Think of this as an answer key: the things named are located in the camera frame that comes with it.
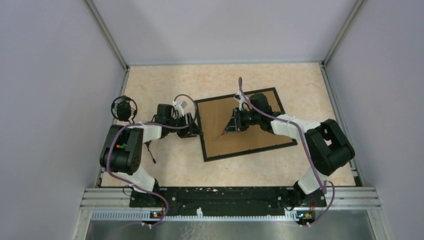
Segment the black wooden picture frame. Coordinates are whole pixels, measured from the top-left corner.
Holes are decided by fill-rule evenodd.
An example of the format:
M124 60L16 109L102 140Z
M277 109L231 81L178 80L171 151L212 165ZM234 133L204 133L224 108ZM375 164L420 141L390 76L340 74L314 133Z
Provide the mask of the black wooden picture frame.
M195 101L198 109L197 124L203 131L203 135L200 136L200 144L204 162L297 145L295 139L271 134L262 130L259 125L250 126L246 131L228 133L214 140L224 131L233 109L239 107L239 103L233 97L233 94L229 94Z

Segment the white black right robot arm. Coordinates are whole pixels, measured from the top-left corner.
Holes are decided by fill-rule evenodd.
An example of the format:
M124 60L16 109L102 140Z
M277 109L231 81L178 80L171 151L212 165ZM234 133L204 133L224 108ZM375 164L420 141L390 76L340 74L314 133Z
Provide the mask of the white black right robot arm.
M310 167L293 185L293 200L299 206L307 206L314 198L313 193L325 188L329 176L356 155L334 119L317 122L273 111L263 93L247 97L238 91L233 98L239 106L232 110L224 134L259 126L270 134L289 137L302 144Z

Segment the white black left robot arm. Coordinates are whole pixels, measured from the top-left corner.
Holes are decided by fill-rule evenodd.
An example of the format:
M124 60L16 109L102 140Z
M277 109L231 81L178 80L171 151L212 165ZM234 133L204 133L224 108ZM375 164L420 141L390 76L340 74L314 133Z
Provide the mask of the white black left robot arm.
M128 127L114 124L109 128L99 163L112 177L142 193L141 200L149 207L160 202L155 190L156 179L141 166L143 145L165 138L170 133L181 139L203 135L191 113L185 113L186 102L159 104L149 123L134 123Z

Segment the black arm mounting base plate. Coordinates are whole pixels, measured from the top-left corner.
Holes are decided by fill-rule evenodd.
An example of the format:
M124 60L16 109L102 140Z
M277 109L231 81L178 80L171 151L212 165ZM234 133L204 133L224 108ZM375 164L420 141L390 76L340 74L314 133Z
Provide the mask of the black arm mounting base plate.
M169 217L193 216L198 209L206 217L265 217L327 205L321 190L305 195L286 186L159 187L155 192L159 196L132 191L129 206L167 210Z

